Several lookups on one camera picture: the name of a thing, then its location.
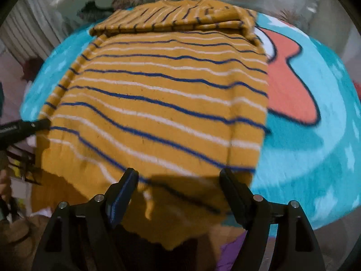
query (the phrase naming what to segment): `white stripe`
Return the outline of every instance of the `white stripe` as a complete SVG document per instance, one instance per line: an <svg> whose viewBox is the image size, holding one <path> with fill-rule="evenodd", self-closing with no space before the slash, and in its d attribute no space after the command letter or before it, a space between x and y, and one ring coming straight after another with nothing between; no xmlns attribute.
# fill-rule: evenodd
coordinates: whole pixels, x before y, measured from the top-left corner
<svg viewBox="0 0 361 271"><path fill-rule="evenodd" d="M165 8L162 12L160 12L160 14L159 14L155 19L153 19L153 21L152 21L150 24L152 25L153 23L155 23L155 22L158 20L158 18L159 18L164 12L167 12L167 11L169 11L169 8Z"/></svg>
<svg viewBox="0 0 361 271"><path fill-rule="evenodd" d="M242 11L241 11L241 9L242 8L240 8L240 7L238 7L238 6L233 6L235 9L236 9L236 11L238 12L238 13L241 13ZM252 24L250 23L250 21L249 21L249 19L248 19L248 17L247 16L245 16L245 17L241 17L242 19L245 19L246 20L246 23L248 24L248 26L252 26Z"/></svg>
<svg viewBox="0 0 361 271"><path fill-rule="evenodd" d="M254 80L255 82L260 82L263 84L268 85L268 82L266 80L263 79L259 79L256 77L253 77L251 75L249 75L248 73L244 72L243 70L239 69L239 68L232 68L229 69L227 71L224 72L217 72L217 71L213 71L209 68L206 67L193 67L193 66L170 66L170 65L166 65L166 64L160 64L160 63L153 63L153 62L102 62L102 61L91 61L89 64L84 65L83 68L86 68L88 66L91 65L131 65L131 66L144 66L144 65L152 65L152 66L158 66L158 67L164 67L164 68L168 68L168 69L172 69L172 70L193 70L193 71L206 71L209 72L213 75L216 76L228 76L231 75L235 72L239 72L244 74L246 77Z"/></svg>
<svg viewBox="0 0 361 271"><path fill-rule="evenodd" d="M252 107L259 109L262 112L267 112L267 109L265 107L263 107L260 104L254 103L245 97L237 97L231 101L227 101L227 100L222 100L219 98L212 98L212 97L209 97L206 95L185 93L185 92L181 92L181 91L178 91L175 89L162 88L160 86L148 86L146 84L142 84L142 83L138 83L138 82L127 82L127 81L123 81L123 80L109 80L109 79L103 79L103 78L97 79L97 78L89 78L89 77L77 77L76 79L73 80L73 82L76 82L77 80L86 80L89 82L104 82L104 83L109 83L109 84L119 84L119 85L126 85L126 86L141 86L143 88L153 90L153 91L172 93L175 95L179 95L179 96L183 96L183 97L187 97L187 98L191 98L191 99L201 99L201 100L205 100L208 102L223 104L228 107L231 107L235 103L244 102Z"/></svg>
<svg viewBox="0 0 361 271"><path fill-rule="evenodd" d="M118 14L120 14L120 12L122 12L122 11L123 11L124 15L122 15L122 17L119 17ZM123 17L126 16L127 14L129 14L129 11L127 11L127 10L117 10L110 17L108 17L105 21L101 22L99 24L99 26L109 25L111 23L115 23L116 21L121 21L123 19Z"/></svg>
<svg viewBox="0 0 361 271"><path fill-rule="evenodd" d="M202 24L202 26L205 26L205 27L209 27L210 25L209 24ZM165 33L165 34L162 34L162 35L154 35L154 36L140 36L140 35L136 35L136 36L121 36L119 40L116 40L115 42L121 42L121 41L124 41L124 40L139 40L139 39L154 39L154 38L158 38L158 37L165 37L165 36L174 36L174 32L169 32L169 33ZM181 35L177 35L176 36L177 39L192 39L192 40L205 40L205 41L212 41L212 40L218 40L218 39L227 39L227 37L209 37L209 38L206 38L206 37L188 37L188 36L181 36ZM240 44L240 43L235 43L235 42L232 42L231 43L232 45L235 45L235 46L249 46L249 47L252 47L253 49L256 49L257 47L253 46L251 43L248 43L248 44Z"/></svg>
<svg viewBox="0 0 361 271"><path fill-rule="evenodd" d="M185 213L181 209L170 205L166 205L166 208L170 213L176 216L185 227L191 227L193 225L193 223L187 219Z"/></svg>
<svg viewBox="0 0 361 271"><path fill-rule="evenodd" d="M106 48L106 49L101 49L98 52L92 52L92 55L97 55L100 53L104 53L106 51L120 51L120 52L124 52L124 51L129 51L129 50L169 50L169 51L173 51L173 50L186 50L186 51L191 51L197 54L209 54L209 55L220 55L220 54L225 54L225 53L232 53L235 54L236 56L239 56L239 53L233 50L225 50L225 51L219 51L219 52L207 52L207 51L198 51L198 50L193 50L190 48L185 48L185 47L173 47L173 48L152 48L152 47L132 47L132 48ZM252 59L252 58L244 58L242 56L240 56L240 58L243 61L250 61L250 62L258 62L261 63L263 65L267 65L266 62L258 60L258 59Z"/></svg>
<svg viewBox="0 0 361 271"><path fill-rule="evenodd" d="M196 18L196 17L199 17L199 12L201 11L201 10L203 10L204 8L207 8L207 6L203 6L203 7L197 7L197 10L196 10L196 13L194 14L194 17Z"/></svg>
<svg viewBox="0 0 361 271"><path fill-rule="evenodd" d="M179 11L178 11L177 14L174 15L174 17L173 17L173 21L176 20L176 18L178 17L178 15L179 15L183 10L184 10L184 7L179 8Z"/></svg>
<svg viewBox="0 0 361 271"><path fill-rule="evenodd" d="M101 164L100 162L98 162L98 161L96 161L96 160L94 160L92 158L89 158L89 157L86 157L86 156L80 154L76 150L76 148L74 147L74 145L72 143L67 142L65 140L61 140L61 139L47 138L47 136L44 135L44 134L40 134L40 136L42 136L43 138L49 140L52 143L57 143L57 144L62 144L62 145L68 146L73 151L75 156L78 157L78 159L83 160L83 161L87 161L87 162L92 163L94 165L97 165L107 181L109 181L111 184L117 183L117 181L109 174L108 170L106 169L106 167L103 164Z"/></svg>
<svg viewBox="0 0 361 271"><path fill-rule="evenodd" d="M134 18L136 18L141 12L143 12L142 9L139 9L139 11L136 11L136 12L133 13L132 15L129 15L129 16L127 17L126 21L120 21L119 24L120 24L120 25L124 25L124 24L125 24L124 27L127 27L127 26L129 25L129 22L130 22L131 20L133 20Z"/></svg>
<svg viewBox="0 0 361 271"><path fill-rule="evenodd" d="M50 95L53 96L54 98L57 98L57 99L60 98L56 93L51 93Z"/></svg>
<svg viewBox="0 0 361 271"><path fill-rule="evenodd" d="M44 115L46 118L49 118L49 115L48 114L46 114L45 112L43 112L43 111L40 111L40 113L39 114L41 114L41 115Z"/></svg>
<svg viewBox="0 0 361 271"><path fill-rule="evenodd" d="M163 117L160 117L160 116L155 116L155 115L148 114L148 113L136 112L136 111L132 111L132 110L126 110L126 109L114 107L112 105L109 105L106 102L103 102L102 100L100 100L100 99L98 99L96 97L93 97L91 95L87 95L87 94L82 93L82 92L77 93L77 94L66 94L63 98L66 98L66 97L75 98L75 97L80 96L80 95L91 98L91 99L101 103L105 107L107 107L107 108L109 108L109 109L111 109L111 110L113 110L115 112L119 112L119 113L124 114L124 115L131 115L131 116L147 118L147 119L150 119L150 120L153 120L153 121L165 124L165 125L169 125L171 127L177 128L177 129L179 129L181 131L184 131L184 132L186 132L188 134L191 134L193 136L196 136L198 138L202 138L202 139L208 140L208 141L213 142L213 143L217 143L217 144L225 146L225 147L234 146L234 147L239 147L239 148L253 149L253 150L257 150L257 151L259 151L261 149L261 146L259 144L257 144L257 143L246 142L246 141L237 140L237 139L232 140L232 141L229 142L229 141L227 141L227 140L225 140L223 138L219 138L217 136L212 136L210 134L206 134L206 133L197 131L195 129L192 129L190 127L184 126L184 125L182 125L180 123L174 122L172 120L169 120L169 119L166 119L166 118L163 118Z"/></svg>
<svg viewBox="0 0 361 271"><path fill-rule="evenodd" d="M153 12L155 12L156 10L157 10L157 8L154 8L150 13L148 13L149 16L147 16L147 18L150 17L150 16L153 14Z"/></svg>
<svg viewBox="0 0 361 271"><path fill-rule="evenodd" d="M174 33L170 32L170 33L165 33L165 34L162 34L162 35L153 35L153 36L141 36L141 35L136 35L136 36L122 36L120 37L119 40L117 40L118 42L119 41L123 41L123 40L139 40L139 39L154 39L154 38L157 38L157 37L165 37L165 36L174 36ZM227 37L195 37L195 36L191 36L191 37L188 37L188 36L182 36L182 35L177 35L176 36L178 39L191 39L191 40L203 40L203 41L213 41L213 40L218 40L218 39L226 39Z"/></svg>
<svg viewBox="0 0 361 271"><path fill-rule="evenodd" d="M158 166L164 167L168 170L171 170L173 172L176 172L180 175L183 176L189 176L189 177L194 177L196 179L198 179L201 183L207 184L209 183L208 181L206 181L205 179L203 179L203 177L196 175L195 173L188 171L172 162L166 161L164 159L155 157L155 156L151 156L148 154L144 154L142 152L138 152L138 151L134 151L133 149L125 146L124 144L118 142L116 139L114 139L109 133L107 133L106 131L100 129L98 126L96 126L94 123L90 122L89 120L85 119L85 118L81 118L81 117L77 117L77 116L71 116L71 115L63 115L63 114L56 114L51 120L55 119L55 118L64 118L64 119L70 119L70 120L74 120L74 121L79 121L80 123L92 128L94 131L96 131L99 135L101 135L104 139L106 139L107 141L109 141L110 143L112 143L115 147L117 147L119 150L125 152L126 154L129 154L131 156L134 156L142 161L145 162L149 162L149 163L153 163L156 164Z"/></svg>
<svg viewBox="0 0 361 271"><path fill-rule="evenodd" d="M143 192L143 197L144 199L146 199L147 201L150 201L152 199L152 196L150 193L148 192Z"/></svg>

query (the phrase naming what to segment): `black outline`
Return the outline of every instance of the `black outline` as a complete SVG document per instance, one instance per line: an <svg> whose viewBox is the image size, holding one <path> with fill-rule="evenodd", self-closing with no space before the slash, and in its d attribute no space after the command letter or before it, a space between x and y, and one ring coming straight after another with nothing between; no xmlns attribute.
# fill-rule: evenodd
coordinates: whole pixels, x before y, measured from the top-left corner
<svg viewBox="0 0 361 271"><path fill-rule="evenodd" d="M258 28L259 28L260 30L263 28L264 30L269 30L269 31L271 31L271 32L278 33L279 35L285 36L285 35L282 34L282 33L276 32L276 31L274 31L274 30L270 30L270 29L265 28L265 27L260 27L260 26L258 26ZM304 88L306 89L306 91L308 92L308 94L310 95L310 97L311 97L311 99L312 99L312 101L313 101L313 104L315 105L315 108L316 108L316 120L315 120L313 123L307 123L307 122L302 122L302 121L296 120L296 119L294 119L294 118L291 118L291 117L289 117L289 116L287 116L287 115L285 115L285 114L283 114L283 113L276 112L276 111L274 111L274 110L272 110L272 109L270 109L270 108L268 108L268 111L269 111L270 113L272 113L273 115L279 116L279 117L282 117L282 118L285 118L286 120L288 120L288 121L290 121L290 122L297 123L297 124L300 124L300 125L304 125L304 126L307 126L307 127L313 127L313 126L316 126L316 125L320 122L320 120L321 120L321 113L320 113L320 111L319 111L318 104L317 104L316 99L314 98L313 94L311 93L310 89L308 88L308 86L307 86L307 85L304 83L304 81L297 75L297 73L296 73L295 70L292 68L291 63L290 63L291 59L297 57L298 55L300 55L300 54L303 52L303 48L302 48L302 46L301 46L298 42L296 42L295 40L293 40L293 39L291 39L291 38L289 38L289 37L287 37L287 36L285 36L285 37L288 38L288 39L290 39L291 41L295 42L295 43L298 45L298 47L299 47L298 52L296 52L295 54L292 54L292 55L290 55L290 56L288 56L288 57L285 58L285 59L286 59L286 64L288 65L289 69L293 72L293 74L298 78L298 80L302 83L302 85L304 86Z"/></svg>

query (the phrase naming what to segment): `blue stripe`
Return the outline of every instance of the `blue stripe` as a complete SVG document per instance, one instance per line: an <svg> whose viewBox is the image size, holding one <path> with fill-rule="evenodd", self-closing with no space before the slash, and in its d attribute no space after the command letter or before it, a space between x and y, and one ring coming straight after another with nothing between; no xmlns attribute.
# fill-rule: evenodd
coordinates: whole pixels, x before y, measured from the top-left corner
<svg viewBox="0 0 361 271"><path fill-rule="evenodd" d="M156 12L154 12L151 16L149 16L149 17L144 21L144 23L146 23L149 19L151 19L151 18L154 16L154 14L158 13L159 11L161 11L164 7L165 7L165 6L163 6L162 8L159 8Z"/></svg>
<svg viewBox="0 0 361 271"><path fill-rule="evenodd" d="M74 74L76 75L81 75L84 72L87 71L91 71L91 72L98 72L98 73L127 73L127 74L132 74L132 75L143 75L143 76L149 76L149 77L163 77L163 78L167 78L167 79L171 79L174 80L176 82L189 82L189 83L204 83L207 86L213 86L215 88L220 88L220 89L230 89L230 88L234 88L235 86L244 86L246 88L248 88L249 90L251 90L252 92L255 92L257 94L260 94L262 96L265 96L266 98L268 98L267 93L260 91L256 88L253 88L252 86L249 86L248 84L244 83L244 82L232 82L231 84L228 85L223 85L223 84L216 84L213 82L209 82L205 79L202 78L194 78L194 79L188 79L188 78L177 78L177 77L171 77L169 75L165 75L162 73L146 73L146 72L136 72L136 71L128 71L128 70L114 70L114 69L107 69L107 70L100 70L100 69L92 69L92 68L87 68L84 69L82 72L77 72L75 71L73 68L69 68Z"/></svg>
<svg viewBox="0 0 361 271"><path fill-rule="evenodd" d="M164 18L162 19L161 22L163 22L164 20L167 19L167 17L169 16L169 14L172 14L175 10L177 10L178 8L180 8L180 6L178 6L177 8L175 8L174 10L170 11L166 16L164 16Z"/></svg>
<svg viewBox="0 0 361 271"><path fill-rule="evenodd" d="M253 120L250 120L250 119L245 118L245 117L235 117L233 119L226 119L226 118L221 117L221 116L209 115L209 114L203 114L203 113L199 113L199 112L190 111L190 110L187 110L185 108L179 107L179 106L174 105L174 104L166 103L166 102L159 101L159 100L154 100L154 99L143 97L143 96L131 96L131 95L124 95L124 94L121 94L121 93L112 93L112 92L104 91L102 89L94 88L94 87L91 87L91 86L72 86L69 90L75 89L75 88L76 89L84 89L85 88L85 89L100 92L102 94L112 96L112 97L117 97L117 98L145 101L145 102L148 102L148 103L151 103L151 104L157 104L157 105L160 105L160 106L163 106L163 107L168 107L168 108L177 110L179 112L182 112L182 113L190 115L190 116L194 116L194 117L198 117L198 118L202 118L202 119L213 120L213 121L220 121L220 122L222 122L222 123L224 123L226 125L231 125L231 124L240 122L240 123L245 123L245 124L251 125L253 127L257 127L257 128L266 130L266 127L263 124L254 122Z"/></svg>
<svg viewBox="0 0 361 271"><path fill-rule="evenodd" d="M251 11L249 11L248 9L246 9L246 10L248 12L248 15L251 16L254 21L256 21L256 17L251 13Z"/></svg>
<svg viewBox="0 0 361 271"><path fill-rule="evenodd" d="M259 68L252 68L252 67L248 67L247 65L245 65L242 61L238 60L238 59L227 59L227 60L223 60L223 61L214 61L211 59L201 59L201 58L197 58L197 57L193 57L193 56L188 56L188 55L182 55L182 56L178 56L178 57L172 57L172 56L167 56L167 55L157 55L157 54L128 54L128 55L110 55L110 54L104 54L104 55L97 55L92 59L87 58L85 55L81 54L81 56L87 60L87 61L92 61L94 58L100 58L100 57L110 57L110 58L129 58L129 57L154 57L154 58L167 58L167 59L171 59L171 60L182 60L182 59L192 59L198 62L210 62L213 64L217 64L217 65L221 65L221 64L226 64L229 62L238 62L240 64L242 64L245 68L247 68L248 70L253 70L253 71L258 71L260 73L263 74L267 74L266 71L259 69Z"/></svg>
<svg viewBox="0 0 361 271"><path fill-rule="evenodd" d="M116 168L120 169L121 171L125 171L127 169L122 164L115 161L114 159L112 159L111 157L109 157L108 155L106 155L105 153L100 151L98 148L93 146L91 143L89 143L86 139L81 137L80 133L78 131L73 130L73 129L69 129L69 128L65 128L65 127L60 127L60 126L53 126L53 127L50 128L50 130L61 130L61 131L66 131L68 133L76 135L81 143L83 143L86 147L89 147L91 150L95 151L99 156L103 157L105 160L107 160L110 164L112 164ZM185 194L171 188L167 184L163 184L161 182L154 182L151 179L147 179L147 178L142 177L142 176L139 176L139 180L141 182L143 182L145 184L149 184L151 186L161 187L161 188L165 189L166 191L168 191L169 193L179 197L183 201L188 202L188 203L193 204L193 205L196 205L196 206L199 206L199 207L203 207L203 208L207 209L209 212L212 212L214 214L220 214L221 213L221 211L219 209L214 208L213 206L208 205L206 203L203 203L202 201L200 201L198 199L186 196Z"/></svg>
<svg viewBox="0 0 361 271"><path fill-rule="evenodd" d="M196 6L193 6L193 7L188 8L187 13L185 14L185 16L183 16L182 19L185 19L185 18L189 15L189 12L191 12L191 9L193 9L193 8L195 8L195 7L198 7L198 3L197 3Z"/></svg>
<svg viewBox="0 0 361 271"><path fill-rule="evenodd" d="M206 155L204 155L202 153L196 152L196 151L194 151L194 150L192 150L190 148L184 147L184 146L182 146L180 144L177 144L175 142L172 142L170 140L160 138L160 137L154 136L152 134L149 134L149 133L146 133L146 132L143 132L143 131L140 131L140 130L137 130L137 129L134 129L134 128L131 128L131 127L123 126L123 125L115 122L114 120L110 119L104 113L100 112L97 108L95 108L94 106L92 106L92 105L90 105L88 103L75 102L75 103L62 103L60 105L61 106L85 106L85 107L88 107L88 108L92 109L95 113L100 115L102 118L104 118L105 120L110 122L112 125L114 125L115 127L119 128L119 129L121 129L121 130L123 130L125 132L129 132L131 134L147 138L147 139L152 140L154 142L169 145L169 146L171 146L173 148L176 148L176 149L178 149L180 151L183 151L183 152L191 154L191 155L193 155L195 157L198 157L198 158L206 161L207 163L212 164L213 166L216 166L219 169L223 169L223 168L227 167L227 165L222 164L220 162L217 162L217 161L207 157ZM232 170L235 170L235 171L249 171L249 172L252 172L252 173L255 172L255 169L250 168L250 167L239 167L239 166L228 166L228 167L231 168Z"/></svg>
<svg viewBox="0 0 361 271"><path fill-rule="evenodd" d="M265 56L265 53L258 53L258 52L253 51L253 50L238 50L236 47L234 47L234 45L228 44L226 42L219 42L219 43L216 43L216 44L202 45L202 44L197 44L197 43L192 43L192 42L181 42L181 41L176 40L176 39L171 39L171 40L168 40L168 41L151 41L151 42L149 42L149 41L110 42L110 43L108 43L106 45L103 45L101 47L96 45L93 42L91 42L91 44L93 44L96 48L101 49L101 48L104 48L104 47L109 46L109 45L166 44L166 43L170 43L170 42L177 42L179 44L190 45L190 46L200 46L200 47L230 46L231 48L234 48L237 52L240 52L240 53L254 53L254 54Z"/></svg>
<svg viewBox="0 0 361 271"><path fill-rule="evenodd" d="M148 11L148 9L149 9L149 8L145 9L145 10L143 11L143 13L142 13L142 14L140 14L139 16L136 16L136 17L134 17L133 19L131 19L131 20L127 21L127 24L129 24L129 23L133 22L134 20L139 19L140 17L142 17L142 16L143 16L143 14L144 14L144 13L146 13L146 12Z"/></svg>
<svg viewBox="0 0 361 271"><path fill-rule="evenodd" d="M124 15L122 18L117 19L116 21L112 22L111 24L118 23L119 21L121 21L122 19L127 18L129 15L131 15L131 14L133 14L133 13L134 13L133 11L129 11L129 12L128 12L126 15Z"/></svg>
<svg viewBox="0 0 361 271"><path fill-rule="evenodd" d="M48 106L50 106L51 108L53 108L54 110L56 110L56 107L55 107L53 104L51 104L51 103L49 103L49 102L45 102L44 104L45 104L45 105L48 105Z"/></svg>
<svg viewBox="0 0 361 271"><path fill-rule="evenodd" d="M67 91L67 88L65 86L62 86L61 84L58 85L60 88L62 88L63 90Z"/></svg>

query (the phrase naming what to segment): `red shape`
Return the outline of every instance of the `red shape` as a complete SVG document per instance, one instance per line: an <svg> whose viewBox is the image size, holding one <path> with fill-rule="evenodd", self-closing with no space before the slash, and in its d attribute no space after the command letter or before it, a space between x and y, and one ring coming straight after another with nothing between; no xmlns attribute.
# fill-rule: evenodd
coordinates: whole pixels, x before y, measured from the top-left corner
<svg viewBox="0 0 361 271"><path fill-rule="evenodd" d="M301 47L277 32L264 28L260 30L277 49L277 57L268 65L268 108L290 120L305 125L316 124L319 120L316 103L307 86L288 65L288 60L298 55Z"/></svg>

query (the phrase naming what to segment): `purple fabric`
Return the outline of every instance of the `purple fabric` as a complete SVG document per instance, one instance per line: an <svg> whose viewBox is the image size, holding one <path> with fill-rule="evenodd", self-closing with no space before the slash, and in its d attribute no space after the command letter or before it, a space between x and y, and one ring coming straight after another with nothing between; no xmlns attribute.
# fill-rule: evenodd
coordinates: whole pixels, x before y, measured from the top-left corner
<svg viewBox="0 0 361 271"><path fill-rule="evenodd" d="M217 263L216 271L230 271L234 261L241 249L247 231L242 233L237 239L231 243L221 246L221 257Z"/></svg>

